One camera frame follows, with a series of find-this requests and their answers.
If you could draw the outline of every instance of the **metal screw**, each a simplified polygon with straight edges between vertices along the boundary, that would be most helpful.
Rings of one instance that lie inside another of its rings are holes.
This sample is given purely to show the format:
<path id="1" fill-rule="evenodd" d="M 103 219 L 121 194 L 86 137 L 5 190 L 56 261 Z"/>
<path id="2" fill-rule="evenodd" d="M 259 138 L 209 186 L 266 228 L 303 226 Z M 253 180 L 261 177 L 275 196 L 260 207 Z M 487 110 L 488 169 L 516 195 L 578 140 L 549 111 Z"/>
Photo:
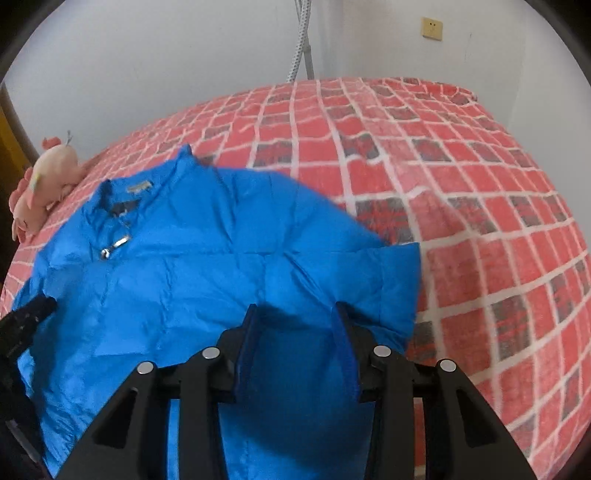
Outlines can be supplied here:
<path id="1" fill-rule="evenodd" d="M 392 350 L 385 345 L 377 345 L 374 347 L 374 354 L 375 356 L 386 358 L 387 356 L 392 355 Z"/>
<path id="2" fill-rule="evenodd" d="M 439 366 L 441 367 L 441 370 L 448 373 L 455 372 L 457 368 L 456 363 L 453 360 L 449 360 L 447 358 L 445 360 L 441 360 Z"/>
<path id="3" fill-rule="evenodd" d="M 208 346 L 203 352 L 201 352 L 203 358 L 207 358 L 207 360 L 213 360 L 220 356 L 220 349 L 214 346 Z"/>
<path id="4" fill-rule="evenodd" d="M 141 362 L 138 365 L 137 371 L 140 375 L 149 374 L 154 369 L 154 364 L 152 362 Z"/>

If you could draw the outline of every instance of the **stuffed toy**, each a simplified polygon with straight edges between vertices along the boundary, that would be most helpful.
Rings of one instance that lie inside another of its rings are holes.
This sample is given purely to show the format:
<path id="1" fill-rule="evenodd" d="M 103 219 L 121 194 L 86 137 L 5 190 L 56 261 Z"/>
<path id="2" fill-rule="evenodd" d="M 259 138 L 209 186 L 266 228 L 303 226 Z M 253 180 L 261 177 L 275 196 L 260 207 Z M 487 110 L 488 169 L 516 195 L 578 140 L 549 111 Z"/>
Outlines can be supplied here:
<path id="1" fill-rule="evenodd" d="M 10 195 L 8 206 L 14 217 L 13 240 L 18 238 L 23 243 L 27 235 L 39 233 L 47 220 L 48 210 L 61 202 L 94 165 L 94 162 L 78 165 L 78 155 L 70 145 L 71 141 L 70 132 L 65 145 L 57 137 L 44 138 L 45 152 L 34 167 L 27 169 Z"/>
<path id="2" fill-rule="evenodd" d="M 30 208 L 28 205 L 28 187 L 32 175 L 33 168 L 29 167 L 24 178 L 18 182 L 17 189 L 12 192 L 8 199 L 8 207 L 14 217 L 12 221 L 12 240 L 18 238 L 20 243 L 25 242 L 28 233 L 38 233 L 49 216 L 47 208 Z"/>

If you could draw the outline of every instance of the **red checkered blanket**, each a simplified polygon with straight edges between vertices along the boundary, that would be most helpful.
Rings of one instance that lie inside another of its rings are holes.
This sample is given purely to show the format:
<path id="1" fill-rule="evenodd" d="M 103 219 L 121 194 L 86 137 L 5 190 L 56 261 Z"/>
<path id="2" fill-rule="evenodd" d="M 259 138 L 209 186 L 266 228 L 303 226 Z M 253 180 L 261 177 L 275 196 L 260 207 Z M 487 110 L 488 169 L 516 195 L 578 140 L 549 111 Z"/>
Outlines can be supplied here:
<path id="1" fill-rule="evenodd" d="M 100 181 L 153 167 L 184 143 L 204 163 L 298 179 L 386 242 L 421 242 L 409 357 L 455 359 L 541 479 L 565 463 L 591 418 L 591 260 L 546 174 L 474 94 L 452 85 L 345 78 L 264 87 L 128 135 L 19 247 L 0 313 L 36 252 Z M 421 423 L 417 404 L 418 476 Z"/>

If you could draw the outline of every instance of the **metal hose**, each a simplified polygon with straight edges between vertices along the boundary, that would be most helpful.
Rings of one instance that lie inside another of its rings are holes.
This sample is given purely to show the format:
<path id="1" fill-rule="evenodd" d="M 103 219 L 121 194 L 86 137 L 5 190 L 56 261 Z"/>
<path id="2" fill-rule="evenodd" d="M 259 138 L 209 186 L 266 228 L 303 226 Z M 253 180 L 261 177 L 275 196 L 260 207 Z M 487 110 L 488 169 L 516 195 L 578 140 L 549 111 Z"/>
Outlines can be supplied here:
<path id="1" fill-rule="evenodd" d="M 312 0 L 301 0 L 300 27 L 298 29 L 297 44 L 295 46 L 293 60 L 291 61 L 290 73 L 287 76 L 287 81 L 290 83 L 295 82 L 297 71 L 300 69 L 301 56 L 308 36 L 311 8 Z"/>

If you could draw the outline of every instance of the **white wall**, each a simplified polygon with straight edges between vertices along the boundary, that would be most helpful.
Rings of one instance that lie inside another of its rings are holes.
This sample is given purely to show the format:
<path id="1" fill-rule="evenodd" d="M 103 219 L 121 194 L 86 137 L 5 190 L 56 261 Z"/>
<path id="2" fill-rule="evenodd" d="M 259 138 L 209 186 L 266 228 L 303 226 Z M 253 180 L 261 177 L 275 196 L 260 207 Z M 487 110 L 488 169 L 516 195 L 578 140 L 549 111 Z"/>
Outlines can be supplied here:
<path id="1" fill-rule="evenodd" d="M 523 0 L 313 0 L 317 77 L 419 76 L 477 92 L 511 116 L 525 48 Z M 444 40 L 420 36 L 420 18 Z M 66 0 L 7 75 L 37 148 L 72 130 L 81 158 L 217 95 L 283 82 L 293 0 Z M 302 66 L 300 77 L 305 77 Z"/>
<path id="2" fill-rule="evenodd" d="M 533 9 L 509 130 L 550 176 L 591 238 L 591 86 L 552 27 Z"/>

